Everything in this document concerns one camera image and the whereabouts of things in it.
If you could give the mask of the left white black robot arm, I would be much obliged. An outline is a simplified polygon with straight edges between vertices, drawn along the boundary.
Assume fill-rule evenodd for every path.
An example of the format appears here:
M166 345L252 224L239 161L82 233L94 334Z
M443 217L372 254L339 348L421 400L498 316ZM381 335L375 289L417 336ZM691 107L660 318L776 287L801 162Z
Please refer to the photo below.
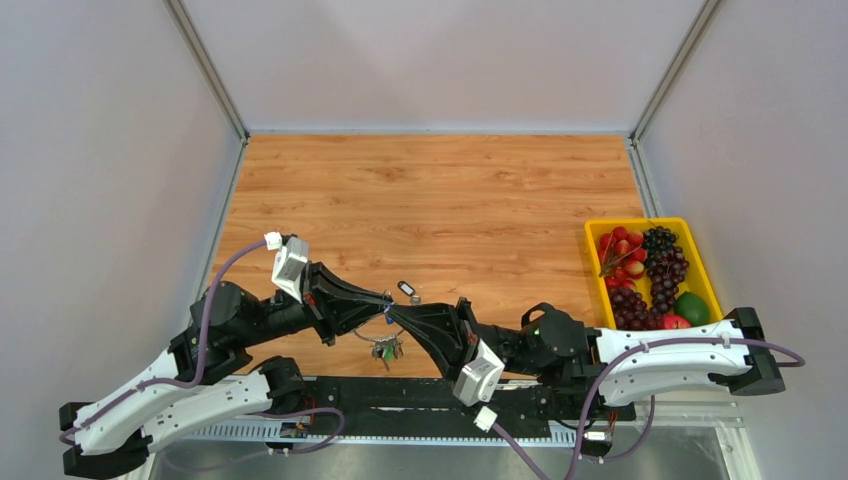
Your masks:
M239 415L307 415L312 402L294 359L271 357L230 384L250 347L315 331L322 343L360 328L392 304L334 275L322 263L278 257L273 296L259 299L217 277L191 307L192 322L142 372L107 397L59 411L67 475L113 479L174 441Z

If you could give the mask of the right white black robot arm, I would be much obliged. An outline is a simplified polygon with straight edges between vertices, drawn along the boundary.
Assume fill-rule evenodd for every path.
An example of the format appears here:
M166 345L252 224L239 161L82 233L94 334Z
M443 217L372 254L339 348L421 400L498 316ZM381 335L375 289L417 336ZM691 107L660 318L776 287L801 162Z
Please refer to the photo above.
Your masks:
M548 303L529 309L518 330L476 320L469 301L392 305L389 320L427 352L461 403L491 401L505 373L534 377L596 417L643 397L724 388L735 396L781 393L785 382L756 311L684 329L591 328Z

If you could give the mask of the keyring with key bunch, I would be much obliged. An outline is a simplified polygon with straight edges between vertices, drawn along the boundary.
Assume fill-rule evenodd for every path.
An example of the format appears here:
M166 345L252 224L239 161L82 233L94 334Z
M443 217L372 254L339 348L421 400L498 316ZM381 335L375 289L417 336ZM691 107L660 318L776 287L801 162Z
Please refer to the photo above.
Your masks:
M358 331L357 328L352 330L353 335L371 345L371 356L378 360L386 372L391 371L391 364L404 357L403 338L406 333L403 327L400 327L396 332L384 336L366 336Z

